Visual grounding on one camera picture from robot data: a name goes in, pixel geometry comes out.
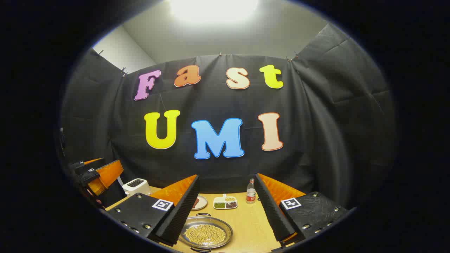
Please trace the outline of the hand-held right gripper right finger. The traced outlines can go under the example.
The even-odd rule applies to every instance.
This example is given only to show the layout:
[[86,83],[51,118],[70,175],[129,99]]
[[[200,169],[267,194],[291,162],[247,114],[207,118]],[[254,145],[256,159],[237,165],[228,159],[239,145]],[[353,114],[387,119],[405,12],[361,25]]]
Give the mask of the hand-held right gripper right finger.
[[349,214],[318,191],[304,193],[260,173],[255,189],[280,249],[326,232]]

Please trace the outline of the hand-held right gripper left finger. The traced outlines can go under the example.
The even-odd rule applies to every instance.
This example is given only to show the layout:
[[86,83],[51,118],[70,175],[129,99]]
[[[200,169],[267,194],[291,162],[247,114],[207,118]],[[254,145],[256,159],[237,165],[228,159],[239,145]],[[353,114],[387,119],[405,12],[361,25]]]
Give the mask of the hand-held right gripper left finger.
[[177,243],[199,193],[199,176],[192,175],[151,195],[136,193],[106,211],[130,232],[172,246]]

